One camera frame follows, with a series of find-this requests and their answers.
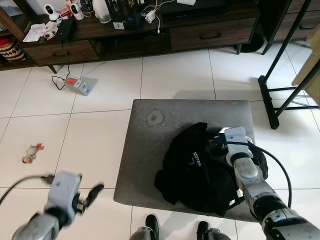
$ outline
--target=black shoe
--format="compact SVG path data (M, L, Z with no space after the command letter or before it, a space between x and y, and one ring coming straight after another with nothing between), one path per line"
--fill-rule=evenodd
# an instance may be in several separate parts
M151 228L154 231L154 235L151 235L151 239L159 240L159 225L156 216L147 216L145 219L145 226Z
M206 221L201 221L198 224L198 229L196 231L196 240L202 240L202 237L206 231L210 229L210 224Z

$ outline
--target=cabinet leg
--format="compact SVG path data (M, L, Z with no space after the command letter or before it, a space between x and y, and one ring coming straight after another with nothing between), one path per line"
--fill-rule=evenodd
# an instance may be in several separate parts
M268 44L265 46L265 48L264 48L263 52L261 53L261 55L265 55L266 52L268 52L268 50L271 48L272 44L273 44L272 42L268 42Z
M237 55L240 54L240 52L241 52L241 47L242 47L242 44L238 44L238 45L236 46L236 54L237 54Z
M56 71L56 69L55 69L54 66L49 65L48 67L51 69L51 71L52 71L54 74L57 74L57 71Z

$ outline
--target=drawer handle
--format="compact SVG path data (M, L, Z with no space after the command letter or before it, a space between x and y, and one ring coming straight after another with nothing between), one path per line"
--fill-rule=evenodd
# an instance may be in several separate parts
M52 54L53 57L66 57L66 55L69 57L70 56L70 52Z
M315 26L302 26L302 25L299 26L300 30L310 30L315 28L316 28Z
M222 35L221 33L218 33L217 35L215 36L199 36L199 39L200 40L206 40L206 39L217 39L217 38L220 38Z

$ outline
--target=cabinet drawer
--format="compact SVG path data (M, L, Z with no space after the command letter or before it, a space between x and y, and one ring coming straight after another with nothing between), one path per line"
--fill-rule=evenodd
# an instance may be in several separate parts
M187 50L247 43L255 21L248 18L172 28L171 48Z
M304 3L305 0L292 0L286 13L299 13ZM307 11L320 11L320 0L312 0Z
M98 56L87 40L74 41L45 46L33 46L24 50L40 65L55 65L67 63L65 53L68 54L70 63L85 62L98 59Z
M288 35L298 13L286 14L274 36L274 41L283 41ZM292 36L292 39L305 39L314 28L320 23L320 11L307 11L300 22L299 27Z

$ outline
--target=gray upholstered stool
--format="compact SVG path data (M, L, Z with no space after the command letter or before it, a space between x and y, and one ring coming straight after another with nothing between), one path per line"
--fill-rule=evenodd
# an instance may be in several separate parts
M208 123L209 130L243 126L247 136L255 139L248 101L134 100L113 199L125 205L219 217L180 202L172 205L154 186L172 139L197 122ZM224 217L255 222L245 202Z

